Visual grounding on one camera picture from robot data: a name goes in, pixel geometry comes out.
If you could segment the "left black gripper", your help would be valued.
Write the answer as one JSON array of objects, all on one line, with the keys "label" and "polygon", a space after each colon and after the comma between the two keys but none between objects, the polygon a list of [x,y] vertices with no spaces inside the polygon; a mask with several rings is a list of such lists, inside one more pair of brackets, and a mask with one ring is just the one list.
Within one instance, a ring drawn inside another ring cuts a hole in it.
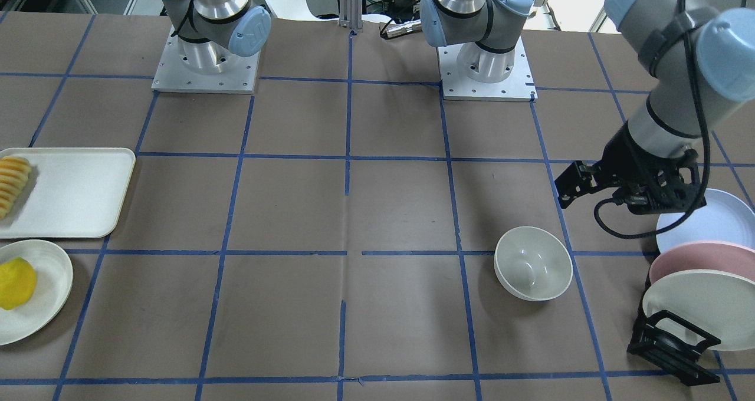
[{"label": "left black gripper", "polygon": [[574,161],[556,178],[559,206],[566,209],[579,197],[615,188],[612,199],[634,215],[694,211],[706,205],[697,159],[695,149],[679,157],[647,153],[624,124],[595,165]]}]

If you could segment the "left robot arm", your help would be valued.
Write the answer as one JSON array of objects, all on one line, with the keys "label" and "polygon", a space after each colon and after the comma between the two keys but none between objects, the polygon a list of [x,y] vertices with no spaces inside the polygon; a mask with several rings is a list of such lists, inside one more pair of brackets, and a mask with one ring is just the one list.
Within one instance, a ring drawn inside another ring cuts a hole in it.
[{"label": "left robot arm", "polygon": [[[534,0],[421,0],[443,86],[459,96],[501,88],[523,70],[517,52]],[[691,147],[753,100],[753,0],[605,0],[604,9],[657,80],[594,165],[573,162],[556,178],[559,205],[614,189],[634,215],[702,205],[706,184]]]}]

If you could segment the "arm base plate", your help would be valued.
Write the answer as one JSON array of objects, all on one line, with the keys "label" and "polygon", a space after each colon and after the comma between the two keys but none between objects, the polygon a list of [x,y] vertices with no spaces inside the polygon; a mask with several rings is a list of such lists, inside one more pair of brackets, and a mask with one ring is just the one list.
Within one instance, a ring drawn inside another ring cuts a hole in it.
[{"label": "arm base plate", "polygon": [[503,54],[472,42],[438,47],[437,52],[446,100],[529,102],[539,97],[521,38]]},{"label": "arm base plate", "polygon": [[153,77],[162,93],[253,94],[261,54],[239,57],[213,41],[168,37]]}]

